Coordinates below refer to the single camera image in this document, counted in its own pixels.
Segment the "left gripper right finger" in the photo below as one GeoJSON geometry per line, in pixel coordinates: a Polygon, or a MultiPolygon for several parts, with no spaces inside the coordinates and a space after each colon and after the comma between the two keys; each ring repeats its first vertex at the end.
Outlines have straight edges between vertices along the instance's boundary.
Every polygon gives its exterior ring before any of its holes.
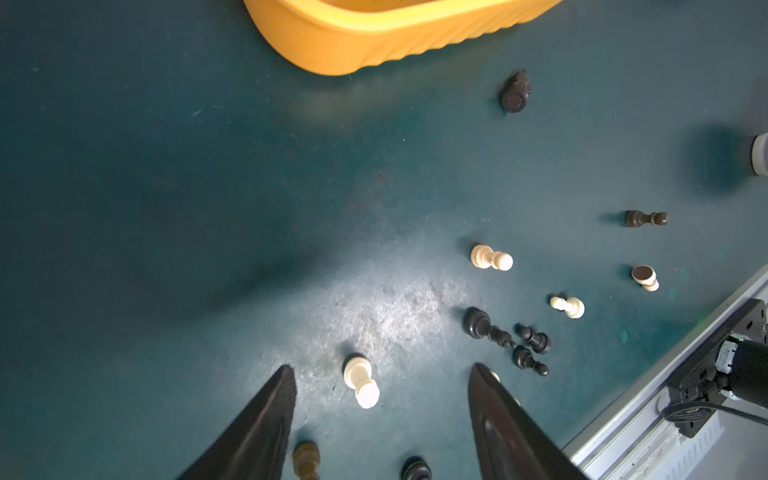
{"type": "Polygon", "coordinates": [[[483,364],[468,382],[470,418],[484,479],[583,479],[483,364]]]}

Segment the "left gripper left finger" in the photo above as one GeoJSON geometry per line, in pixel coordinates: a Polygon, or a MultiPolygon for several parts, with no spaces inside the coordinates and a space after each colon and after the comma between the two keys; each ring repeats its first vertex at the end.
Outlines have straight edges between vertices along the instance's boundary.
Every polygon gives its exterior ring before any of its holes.
{"type": "Polygon", "coordinates": [[[181,479],[279,479],[296,404],[294,369],[281,366],[181,479]]]}

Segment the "black pawn pair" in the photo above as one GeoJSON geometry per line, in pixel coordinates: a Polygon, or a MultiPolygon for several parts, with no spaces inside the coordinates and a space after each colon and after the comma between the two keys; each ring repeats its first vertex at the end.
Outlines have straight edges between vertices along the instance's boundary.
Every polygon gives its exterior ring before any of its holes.
{"type": "Polygon", "coordinates": [[[490,316],[483,310],[470,307],[467,309],[464,320],[466,333],[474,339],[488,339],[503,349],[512,352],[512,362],[520,370],[531,370],[541,377],[549,375],[549,367],[534,358],[533,353],[546,353],[549,351],[551,341],[544,333],[537,333],[528,327],[521,327],[518,332],[524,333],[523,340],[532,347],[518,344],[513,335],[502,328],[493,325],[490,316]]]}

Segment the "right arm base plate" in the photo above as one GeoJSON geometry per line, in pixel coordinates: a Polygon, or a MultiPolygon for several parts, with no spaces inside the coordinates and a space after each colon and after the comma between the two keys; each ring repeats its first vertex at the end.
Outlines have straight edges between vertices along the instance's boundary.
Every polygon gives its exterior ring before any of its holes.
{"type": "Polygon", "coordinates": [[[765,425],[754,414],[726,407],[726,399],[767,406],[767,306],[749,299],[671,375],[670,405],[662,418],[695,437],[717,411],[765,425]]]}

